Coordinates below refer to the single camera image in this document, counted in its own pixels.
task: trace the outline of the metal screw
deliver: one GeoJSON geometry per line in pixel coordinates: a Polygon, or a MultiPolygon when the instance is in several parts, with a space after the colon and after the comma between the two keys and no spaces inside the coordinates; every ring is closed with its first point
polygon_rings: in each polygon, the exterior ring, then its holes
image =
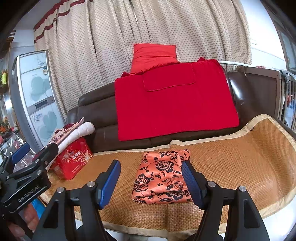
{"type": "Polygon", "coordinates": [[[96,184],[96,183],[95,183],[94,181],[90,181],[90,182],[87,183],[87,186],[91,188],[91,187],[93,187],[95,184],[96,184]]]}
{"type": "Polygon", "coordinates": [[[242,192],[245,192],[247,190],[247,188],[245,186],[239,186],[239,190],[242,192]]]}
{"type": "Polygon", "coordinates": [[[59,188],[57,188],[57,192],[58,192],[58,193],[62,193],[64,190],[65,190],[64,187],[59,187],[59,188]]]}
{"type": "Polygon", "coordinates": [[[212,188],[216,186],[216,183],[214,183],[213,181],[209,181],[207,184],[209,185],[209,187],[212,187],[212,188]]]}

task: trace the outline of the red blanket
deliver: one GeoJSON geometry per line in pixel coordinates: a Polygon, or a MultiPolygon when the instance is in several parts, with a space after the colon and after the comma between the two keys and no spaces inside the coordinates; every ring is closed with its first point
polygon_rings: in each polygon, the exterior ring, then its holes
{"type": "Polygon", "coordinates": [[[115,99],[120,141],[239,125],[224,72],[214,59],[118,78],[115,99]]]}

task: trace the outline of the bamboo mat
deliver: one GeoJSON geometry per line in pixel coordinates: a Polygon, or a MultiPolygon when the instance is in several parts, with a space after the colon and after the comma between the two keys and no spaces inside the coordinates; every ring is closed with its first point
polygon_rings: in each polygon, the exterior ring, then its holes
{"type": "MultiPolygon", "coordinates": [[[[191,152],[191,163],[196,171],[221,187],[247,187],[263,218],[285,207],[296,191],[296,143],[273,118],[259,115],[242,130],[223,137],[196,141],[172,141],[169,145],[142,150],[98,153],[70,181],[60,180],[51,173],[51,188],[42,198],[48,202],[55,190],[82,187],[107,170],[113,159],[121,162],[121,175],[109,205],[100,211],[105,228],[165,237],[185,239],[193,234],[203,211],[191,203],[145,205],[131,199],[137,168],[144,151],[182,150],[191,152]]],[[[76,217],[81,218],[75,207],[76,217]]],[[[224,207],[220,233],[225,232],[228,208],[224,207]]]]}

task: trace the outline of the polka dot curtain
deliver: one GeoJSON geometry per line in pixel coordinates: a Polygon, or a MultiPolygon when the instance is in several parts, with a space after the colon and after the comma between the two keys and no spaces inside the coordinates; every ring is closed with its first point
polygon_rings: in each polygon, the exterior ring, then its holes
{"type": "Polygon", "coordinates": [[[62,0],[34,30],[64,117],[81,95],[130,71],[134,43],[174,44],[181,62],[251,63],[239,0],[62,0]]]}

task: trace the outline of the folded fabric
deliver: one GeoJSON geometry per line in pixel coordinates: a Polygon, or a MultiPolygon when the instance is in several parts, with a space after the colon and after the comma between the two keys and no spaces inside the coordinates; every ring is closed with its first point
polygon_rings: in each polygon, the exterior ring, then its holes
{"type": "Polygon", "coordinates": [[[182,161],[190,160],[188,149],[145,152],[137,171],[132,199],[141,204],[171,204],[191,201],[182,176],[182,161]]]}
{"type": "Polygon", "coordinates": [[[80,126],[84,122],[84,117],[81,118],[81,120],[77,123],[71,123],[65,125],[62,129],[56,129],[54,132],[52,138],[48,142],[50,143],[55,143],[59,144],[61,143],[72,131],[74,131],[78,126],[80,126]]]}
{"type": "Polygon", "coordinates": [[[179,63],[176,45],[134,44],[131,74],[140,74],[147,70],[179,63]]]}

